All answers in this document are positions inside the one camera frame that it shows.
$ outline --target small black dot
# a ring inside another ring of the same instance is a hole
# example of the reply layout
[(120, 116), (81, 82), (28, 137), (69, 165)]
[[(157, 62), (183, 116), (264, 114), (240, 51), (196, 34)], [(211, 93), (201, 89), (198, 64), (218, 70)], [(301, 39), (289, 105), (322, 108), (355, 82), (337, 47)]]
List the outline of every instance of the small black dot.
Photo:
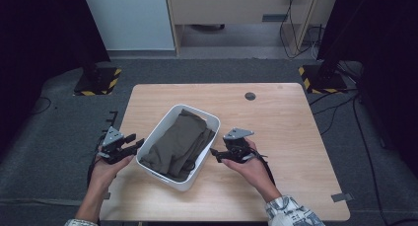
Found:
[(245, 94), (245, 98), (249, 101), (253, 101), (253, 100), (255, 100), (255, 93), (248, 92), (248, 93)]

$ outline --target patterned sleeve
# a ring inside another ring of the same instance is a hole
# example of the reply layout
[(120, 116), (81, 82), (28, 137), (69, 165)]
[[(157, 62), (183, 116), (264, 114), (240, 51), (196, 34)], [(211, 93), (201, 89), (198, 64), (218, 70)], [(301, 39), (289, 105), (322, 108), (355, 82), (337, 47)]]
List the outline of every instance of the patterned sleeve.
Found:
[(95, 223), (86, 221), (86, 220), (70, 219), (67, 221), (65, 226), (98, 226), (98, 225)]
[(270, 226), (324, 226), (310, 209), (299, 205), (291, 196), (283, 195), (265, 206)]

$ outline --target dark backdrop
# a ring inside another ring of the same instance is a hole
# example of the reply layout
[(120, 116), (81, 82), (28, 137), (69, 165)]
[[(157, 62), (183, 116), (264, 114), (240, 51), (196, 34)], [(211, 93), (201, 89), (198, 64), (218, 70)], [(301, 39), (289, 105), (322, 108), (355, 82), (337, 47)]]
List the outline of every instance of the dark backdrop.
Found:
[(358, 88), (382, 145), (398, 150), (416, 176), (417, 1), (336, 0), (317, 57), (363, 64)]
[(86, 0), (0, 0), (0, 159), (50, 77), (109, 60)]

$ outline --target black and yellow tape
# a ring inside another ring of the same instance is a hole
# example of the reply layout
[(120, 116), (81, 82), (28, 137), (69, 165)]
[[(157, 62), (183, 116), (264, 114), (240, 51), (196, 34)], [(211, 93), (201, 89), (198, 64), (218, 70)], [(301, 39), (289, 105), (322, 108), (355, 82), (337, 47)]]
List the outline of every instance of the black and yellow tape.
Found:
[(94, 96), (94, 95), (108, 95), (113, 91), (114, 86), (117, 83), (117, 79), (119, 78), (120, 72), (122, 71), (122, 69), (117, 68), (114, 71), (114, 74), (112, 76), (112, 79), (108, 85), (108, 88), (106, 90), (101, 90), (101, 91), (91, 91), (91, 90), (85, 90), (85, 91), (80, 91), (77, 93), (74, 93), (74, 95), (76, 96)]
[(306, 75), (305, 68), (299, 67), (299, 74), (304, 81), (305, 89), (307, 90), (308, 94), (329, 94), (329, 93), (345, 93), (345, 90), (337, 90), (337, 89), (315, 89), (311, 85), (311, 81)]

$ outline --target folded fabric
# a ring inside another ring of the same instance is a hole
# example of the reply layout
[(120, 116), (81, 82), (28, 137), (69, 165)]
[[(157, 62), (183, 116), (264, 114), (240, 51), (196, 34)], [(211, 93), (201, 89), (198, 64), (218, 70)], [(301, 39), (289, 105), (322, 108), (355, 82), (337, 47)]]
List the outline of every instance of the folded fabric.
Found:
[(141, 158), (140, 163), (168, 178), (185, 180), (195, 160), (214, 135), (204, 119), (182, 110), (174, 124)]

